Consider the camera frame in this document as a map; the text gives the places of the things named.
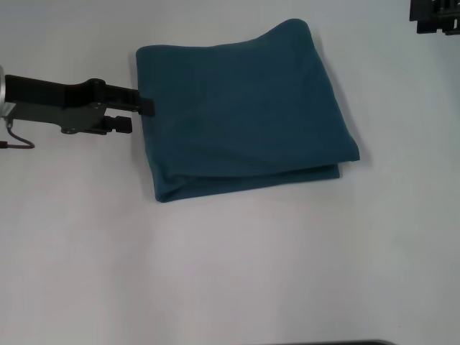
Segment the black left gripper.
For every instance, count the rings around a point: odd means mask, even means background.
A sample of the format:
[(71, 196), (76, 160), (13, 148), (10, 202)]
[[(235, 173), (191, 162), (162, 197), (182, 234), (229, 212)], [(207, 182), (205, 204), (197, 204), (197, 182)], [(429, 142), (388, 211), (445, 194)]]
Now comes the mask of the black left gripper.
[(8, 122), (55, 124), (63, 134), (131, 134), (132, 120), (105, 116), (106, 106), (141, 116), (155, 115), (152, 99), (142, 98), (138, 90), (106, 85), (99, 79), (66, 85), (7, 75), (5, 101), (12, 105), (6, 115)]

